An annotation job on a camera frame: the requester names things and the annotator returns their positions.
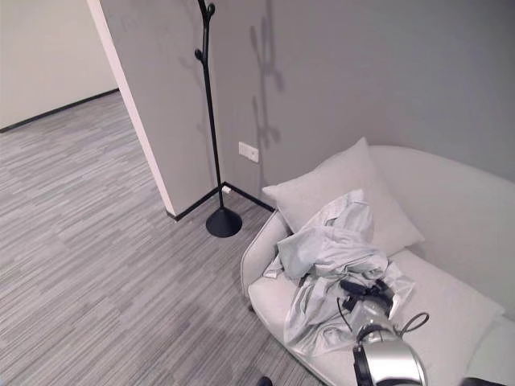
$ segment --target power outlet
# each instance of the power outlet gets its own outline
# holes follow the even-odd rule
[[[250,161],[259,163],[259,150],[244,142],[238,142],[238,153]]]

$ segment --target crumpled fabric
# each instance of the crumpled fabric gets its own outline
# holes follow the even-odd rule
[[[350,191],[314,215],[297,233],[278,243],[278,255],[263,276],[282,271],[298,286],[286,316],[284,342],[301,355],[348,347],[355,338],[338,311],[345,279],[371,286],[377,279],[394,292],[392,318],[414,282],[373,247],[373,216],[362,190]]]

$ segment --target wall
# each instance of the wall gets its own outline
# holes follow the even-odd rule
[[[100,4],[123,68],[122,95],[165,205],[171,201],[167,210],[177,215],[214,188],[204,78],[193,55],[202,44],[200,11],[188,0]]]
[[[366,136],[515,180],[515,4],[219,0],[225,179],[250,194]],[[237,154],[261,151],[260,165]]]
[[[85,0],[2,0],[0,48],[0,127],[117,87]]]

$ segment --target striped carpet floor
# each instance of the striped carpet floor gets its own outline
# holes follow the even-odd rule
[[[320,384],[250,313],[241,254],[270,215],[231,193],[166,216],[118,93],[0,134],[0,384]]]

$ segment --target cable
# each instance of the cable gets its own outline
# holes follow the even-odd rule
[[[345,318],[344,316],[344,313],[341,312],[341,307],[340,307],[340,298],[336,298],[336,304],[338,305],[338,311],[340,312],[340,315],[342,317],[342,319],[344,320],[345,324],[347,325],[348,329],[352,332],[352,327],[350,324],[348,324],[347,322],[347,319]]]
[[[420,318],[421,316],[425,316],[425,318],[419,323],[417,324],[415,327],[411,327],[410,326],[413,324],[413,322],[415,320],[417,320],[418,318]],[[416,314],[413,318],[411,318],[408,323],[406,323],[404,325],[404,327],[402,328],[402,330],[400,331],[397,331],[395,330],[395,332],[397,333],[397,335],[399,336],[399,338],[402,338],[402,336],[406,333],[406,332],[411,332],[411,331],[415,331],[417,330],[418,328],[422,327],[424,324],[427,323],[427,321],[429,320],[429,314],[427,312],[420,312],[418,314]]]

